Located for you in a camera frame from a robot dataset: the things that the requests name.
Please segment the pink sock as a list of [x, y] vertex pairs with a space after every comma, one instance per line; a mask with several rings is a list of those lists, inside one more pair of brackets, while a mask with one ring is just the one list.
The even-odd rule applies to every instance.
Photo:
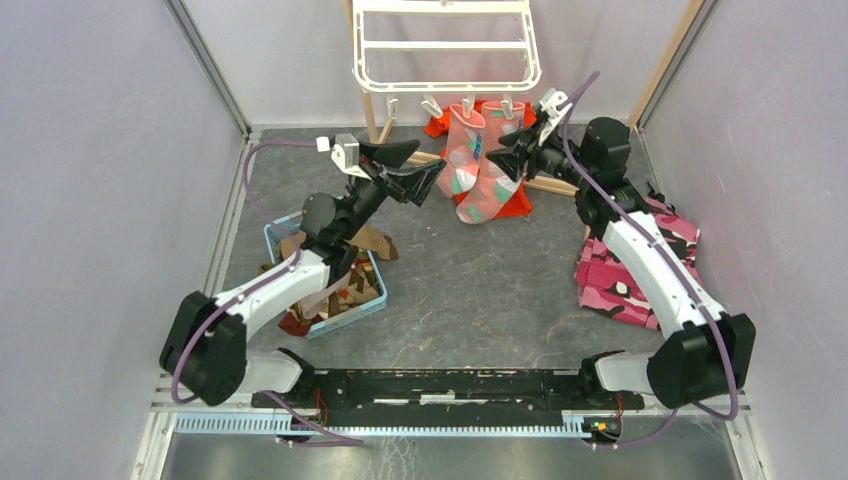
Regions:
[[520, 129], [524, 124], [526, 105], [513, 102], [511, 113], [503, 110], [501, 101], [486, 101], [480, 113], [485, 120], [482, 154], [476, 183], [459, 202], [456, 213], [466, 224], [481, 224], [492, 219], [525, 217], [532, 212], [524, 185], [513, 182], [498, 167], [489, 162], [486, 154], [502, 147], [498, 139]]
[[465, 109], [460, 104], [449, 107], [450, 125], [443, 155], [445, 167], [437, 185], [444, 195], [454, 197], [472, 189], [479, 173], [485, 120], [479, 112]]

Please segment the brown tan sock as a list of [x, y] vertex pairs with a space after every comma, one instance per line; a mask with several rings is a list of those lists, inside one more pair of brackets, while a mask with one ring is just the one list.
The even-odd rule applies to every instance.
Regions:
[[362, 226], [349, 240], [355, 247], [374, 253], [382, 260], [398, 260], [399, 253], [393, 239], [384, 232], [368, 225]]

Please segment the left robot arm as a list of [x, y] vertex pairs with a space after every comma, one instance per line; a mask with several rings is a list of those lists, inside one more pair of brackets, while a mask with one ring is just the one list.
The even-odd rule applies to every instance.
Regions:
[[446, 166], [440, 157], [407, 166], [417, 140], [369, 143], [340, 134], [310, 145], [329, 153], [347, 176], [345, 195], [306, 199], [300, 223], [305, 238], [283, 263], [228, 291], [195, 291], [182, 300], [159, 357], [172, 377], [175, 403], [217, 406], [238, 391], [271, 390], [290, 407], [306, 405], [313, 379], [284, 354], [249, 353], [249, 340], [299, 301], [339, 289], [358, 254], [354, 237], [384, 201], [423, 205]]

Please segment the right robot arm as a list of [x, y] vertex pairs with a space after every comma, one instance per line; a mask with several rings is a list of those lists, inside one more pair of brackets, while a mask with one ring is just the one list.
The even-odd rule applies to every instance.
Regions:
[[729, 314], [685, 268], [665, 241], [647, 202], [626, 178], [630, 131], [620, 121], [590, 121], [580, 143], [565, 131], [551, 133], [538, 119], [502, 136], [487, 153], [515, 179], [539, 171], [576, 183], [581, 220], [627, 269], [646, 296], [664, 336], [653, 354], [624, 351], [585, 359], [577, 382], [580, 400], [602, 408], [619, 391], [652, 395], [669, 409], [694, 405], [713, 414], [705, 400], [729, 397], [722, 419], [739, 412], [756, 328], [746, 314]]

